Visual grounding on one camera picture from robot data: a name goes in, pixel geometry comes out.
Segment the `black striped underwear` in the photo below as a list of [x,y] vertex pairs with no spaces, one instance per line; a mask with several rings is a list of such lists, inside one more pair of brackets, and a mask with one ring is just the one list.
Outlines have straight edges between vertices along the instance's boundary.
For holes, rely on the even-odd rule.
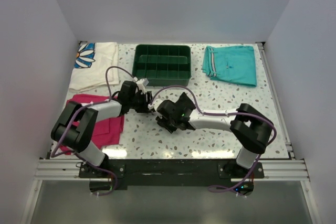
[[173,133],[173,132],[175,132],[175,131],[177,130],[177,128],[176,128],[175,126],[173,126],[173,125],[169,122],[169,120],[167,120],[167,119],[165,119],[165,118],[161,118],[161,117],[159,117],[159,116],[157,116],[155,119],[156,119],[157,124],[158,124],[160,127],[166,129],[168,132]]

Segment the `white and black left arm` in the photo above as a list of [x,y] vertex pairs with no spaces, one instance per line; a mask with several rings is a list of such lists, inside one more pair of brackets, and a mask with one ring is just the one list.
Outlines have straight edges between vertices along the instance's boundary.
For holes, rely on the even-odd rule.
[[119,118],[130,110],[137,113],[151,113],[149,104],[153,98],[152,92],[147,91],[141,81],[125,81],[121,89],[108,98],[89,103],[70,101],[64,107],[61,115],[51,131],[51,139],[57,142],[50,157],[64,155],[59,153],[61,146],[88,163],[90,171],[97,178],[103,178],[111,169],[109,158],[92,141],[97,122],[110,118]]

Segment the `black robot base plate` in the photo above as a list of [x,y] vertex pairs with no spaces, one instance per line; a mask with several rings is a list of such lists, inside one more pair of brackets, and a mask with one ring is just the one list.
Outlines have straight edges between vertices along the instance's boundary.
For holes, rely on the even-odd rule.
[[248,169],[234,159],[111,159],[109,167],[117,179],[117,189],[129,186],[232,187]]

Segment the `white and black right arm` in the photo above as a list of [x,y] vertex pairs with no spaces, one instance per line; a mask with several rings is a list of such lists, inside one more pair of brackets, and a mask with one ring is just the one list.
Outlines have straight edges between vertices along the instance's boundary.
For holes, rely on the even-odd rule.
[[276,133],[272,121],[246,103],[233,110],[202,111],[196,102],[182,93],[176,102],[156,99],[149,108],[158,114],[158,125],[170,133],[177,129],[210,129],[234,134],[242,145],[234,165],[234,173],[239,178],[246,178],[252,173],[255,161],[268,146],[271,133]]

